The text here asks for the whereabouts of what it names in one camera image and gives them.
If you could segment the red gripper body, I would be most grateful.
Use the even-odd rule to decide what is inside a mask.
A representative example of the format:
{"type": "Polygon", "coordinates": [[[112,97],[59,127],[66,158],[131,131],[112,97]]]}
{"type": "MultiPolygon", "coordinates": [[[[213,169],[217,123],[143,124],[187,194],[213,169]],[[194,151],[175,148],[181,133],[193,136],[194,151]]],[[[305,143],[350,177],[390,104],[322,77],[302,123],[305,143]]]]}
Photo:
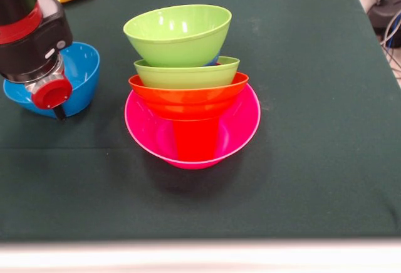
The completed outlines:
{"type": "Polygon", "coordinates": [[[73,91],[67,79],[56,79],[41,85],[31,94],[32,102],[40,109],[52,109],[69,99],[73,91]]]}

